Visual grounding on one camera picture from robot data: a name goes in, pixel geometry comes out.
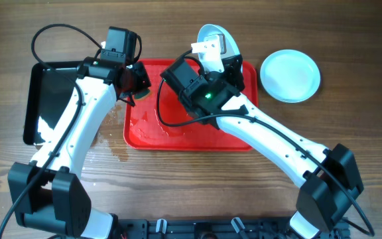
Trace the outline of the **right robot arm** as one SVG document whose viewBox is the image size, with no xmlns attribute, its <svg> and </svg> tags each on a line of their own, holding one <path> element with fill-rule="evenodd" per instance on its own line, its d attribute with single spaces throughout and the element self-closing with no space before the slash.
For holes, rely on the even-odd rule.
<svg viewBox="0 0 382 239">
<path fill-rule="evenodd" d="M 331 232 L 353 206 L 363 183 L 352 151 L 342 144 L 328 149 L 289 130 L 258 109 L 244 94 L 242 57 L 223 59 L 223 69 L 177 58 L 161 73 L 162 81 L 192 116 L 250 145 L 280 168 L 300 189 L 290 227 L 302 238 Z"/>
</svg>

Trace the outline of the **light blue plate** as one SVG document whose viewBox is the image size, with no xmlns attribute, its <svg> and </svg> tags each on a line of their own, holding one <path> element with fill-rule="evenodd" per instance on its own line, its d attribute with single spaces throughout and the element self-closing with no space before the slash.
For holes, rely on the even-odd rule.
<svg viewBox="0 0 382 239">
<path fill-rule="evenodd" d="M 311 98 L 321 85 L 321 73 L 315 61 L 292 49 L 268 55 L 259 75 L 262 87 L 271 97 L 290 104 Z"/>
<path fill-rule="evenodd" d="M 240 55 L 238 45 L 229 32 L 214 24 L 204 25 L 198 33 L 197 42 L 192 43 L 191 47 L 206 73 L 223 72 L 222 60 Z"/>
</svg>

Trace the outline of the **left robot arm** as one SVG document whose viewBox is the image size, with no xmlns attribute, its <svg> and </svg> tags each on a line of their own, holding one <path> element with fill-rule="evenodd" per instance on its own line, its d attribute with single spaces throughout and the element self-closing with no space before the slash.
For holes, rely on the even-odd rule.
<svg viewBox="0 0 382 239">
<path fill-rule="evenodd" d="M 15 163 L 8 183 L 12 206 L 7 217 L 17 224 L 59 238 L 123 238 L 117 215 L 92 207 L 81 184 L 85 157 L 102 121 L 118 101 L 134 106 L 135 94 L 151 85 L 139 60 L 140 36 L 110 27 L 105 44 L 81 61 L 75 76 L 54 62 L 39 60 L 48 73 L 72 86 L 69 100 L 50 137 L 29 163 Z"/>
</svg>

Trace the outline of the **green and orange sponge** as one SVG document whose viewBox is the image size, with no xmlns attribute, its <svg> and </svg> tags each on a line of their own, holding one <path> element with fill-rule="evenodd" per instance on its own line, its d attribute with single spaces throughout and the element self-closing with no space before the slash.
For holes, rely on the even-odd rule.
<svg viewBox="0 0 382 239">
<path fill-rule="evenodd" d="M 145 98 L 147 98 L 150 95 L 151 95 L 151 90 L 147 88 L 147 89 L 144 89 L 140 92 L 137 92 L 134 95 L 134 100 L 136 100 L 136 101 L 144 100 Z"/>
</svg>

